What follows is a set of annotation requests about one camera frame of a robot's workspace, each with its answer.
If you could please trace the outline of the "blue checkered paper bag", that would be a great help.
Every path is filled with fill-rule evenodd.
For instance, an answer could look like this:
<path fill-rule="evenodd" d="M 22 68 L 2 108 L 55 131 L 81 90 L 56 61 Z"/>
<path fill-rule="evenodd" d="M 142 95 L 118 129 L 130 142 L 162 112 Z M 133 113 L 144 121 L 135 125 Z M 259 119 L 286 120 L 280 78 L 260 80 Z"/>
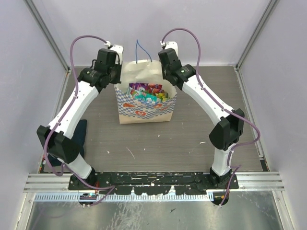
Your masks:
<path fill-rule="evenodd" d="M 132 89 L 130 83 L 145 83 L 149 93 L 167 92 L 166 102 L 144 102 L 134 98 L 141 91 Z M 175 108 L 177 91 L 162 77 L 161 64 L 136 41 L 135 60 L 122 66 L 121 83 L 115 85 L 118 104 L 119 122 L 121 124 L 169 122 Z"/>

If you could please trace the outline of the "dark navy cloth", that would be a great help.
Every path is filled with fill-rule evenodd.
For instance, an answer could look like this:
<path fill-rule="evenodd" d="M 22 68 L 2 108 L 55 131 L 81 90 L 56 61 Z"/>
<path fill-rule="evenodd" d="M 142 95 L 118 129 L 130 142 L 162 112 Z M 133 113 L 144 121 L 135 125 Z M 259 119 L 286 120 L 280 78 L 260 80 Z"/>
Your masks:
<path fill-rule="evenodd" d="M 72 140 L 79 144 L 81 146 L 80 149 L 80 154 L 82 157 L 84 157 L 85 153 L 84 153 L 84 144 L 85 144 L 85 138 L 86 138 L 86 131 L 87 131 L 87 120 L 86 119 L 82 119 L 78 122 L 75 131 L 73 133 L 72 136 Z M 48 160 L 51 163 L 51 166 L 53 167 L 57 167 L 61 165 L 61 162 L 52 157 L 51 155 L 48 155 Z"/>

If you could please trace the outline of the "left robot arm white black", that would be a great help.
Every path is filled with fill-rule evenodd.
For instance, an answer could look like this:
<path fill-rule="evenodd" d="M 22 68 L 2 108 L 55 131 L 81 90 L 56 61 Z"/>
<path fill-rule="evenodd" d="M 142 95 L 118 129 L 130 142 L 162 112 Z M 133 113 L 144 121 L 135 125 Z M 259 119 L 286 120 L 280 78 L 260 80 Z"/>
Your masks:
<path fill-rule="evenodd" d="M 94 65 L 80 72 L 77 85 L 58 115 L 47 126 L 37 129 L 44 151 L 82 179 L 91 177 L 94 172 L 80 153 L 81 145 L 72 137 L 91 102 L 107 85 L 120 83 L 122 54 L 123 47 L 119 45 L 100 49 Z"/>

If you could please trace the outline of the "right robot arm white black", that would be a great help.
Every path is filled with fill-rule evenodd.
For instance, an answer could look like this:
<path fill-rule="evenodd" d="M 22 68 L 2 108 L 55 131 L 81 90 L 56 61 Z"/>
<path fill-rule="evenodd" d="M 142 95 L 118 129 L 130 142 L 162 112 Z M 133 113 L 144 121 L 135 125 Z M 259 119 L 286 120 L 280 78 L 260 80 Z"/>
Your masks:
<path fill-rule="evenodd" d="M 196 76 L 196 70 L 190 64 L 181 64 L 175 49 L 165 47 L 158 56 L 163 79 L 194 99 L 213 122 L 214 128 L 209 134 L 209 139 L 214 146 L 214 160 L 209 180 L 214 186 L 225 183 L 231 176 L 231 148 L 243 134 L 243 121 L 236 116 L 244 117 L 244 112 L 240 108 L 234 110 L 224 104 L 211 89 L 207 89 L 202 78 Z"/>

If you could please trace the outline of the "purple snack packet in bag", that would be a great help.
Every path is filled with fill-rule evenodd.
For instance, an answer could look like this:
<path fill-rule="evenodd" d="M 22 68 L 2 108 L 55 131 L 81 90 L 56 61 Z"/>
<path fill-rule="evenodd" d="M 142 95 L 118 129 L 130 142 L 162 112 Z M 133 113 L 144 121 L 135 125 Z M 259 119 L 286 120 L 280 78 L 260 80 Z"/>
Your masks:
<path fill-rule="evenodd" d="M 134 89 L 134 90 L 138 90 L 141 92 L 146 92 L 148 91 L 148 85 L 145 83 L 130 83 L 129 86 Z"/>

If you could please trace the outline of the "teal white snack packet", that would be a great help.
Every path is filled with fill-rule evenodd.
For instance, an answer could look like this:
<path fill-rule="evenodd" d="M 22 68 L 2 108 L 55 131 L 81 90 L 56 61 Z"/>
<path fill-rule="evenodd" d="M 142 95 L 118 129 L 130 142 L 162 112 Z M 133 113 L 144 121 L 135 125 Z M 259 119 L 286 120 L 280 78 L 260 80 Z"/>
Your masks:
<path fill-rule="evenodd" d="M 144 93 L 144 92 L 136 94 L 134 96 L 134 98 L 137 99 L 137 100 L 144 101 L 144 102 L 157 102 L 157 97 L 156 96 L 151 95 L 149 93 Z"/>

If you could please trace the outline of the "green snack packet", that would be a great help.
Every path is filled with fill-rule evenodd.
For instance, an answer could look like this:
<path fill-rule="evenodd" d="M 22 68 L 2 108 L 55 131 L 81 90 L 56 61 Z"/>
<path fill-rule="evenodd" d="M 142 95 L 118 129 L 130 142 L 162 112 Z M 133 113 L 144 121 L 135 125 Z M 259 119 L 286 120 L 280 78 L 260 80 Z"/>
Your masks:
<path fill-rule="evenodd" d="M 159 102 L 166 102 L 169 99 L 169 95 L 167 92 L 158 92 L 155 93 L 154 96 L 157 97 L 157 100 Z"/>

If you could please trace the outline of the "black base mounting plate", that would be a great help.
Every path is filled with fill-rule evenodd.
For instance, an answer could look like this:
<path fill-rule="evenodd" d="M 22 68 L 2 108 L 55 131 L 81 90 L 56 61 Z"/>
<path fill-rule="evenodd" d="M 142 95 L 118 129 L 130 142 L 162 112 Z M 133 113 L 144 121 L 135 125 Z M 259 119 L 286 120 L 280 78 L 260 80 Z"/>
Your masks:
<path fill-rule="evenodd" d="M 114 186 L 112 194 L 136 195 L 147 194 L 166 195 L 171 189 L 175 195 L 205 195 L 209 189 L 238 189 L 236 176 L 230 180 L 230 175 L 224 181 L 218 182 L 208 172 L 97 172 L 95 174 L 97 187 Z"/>

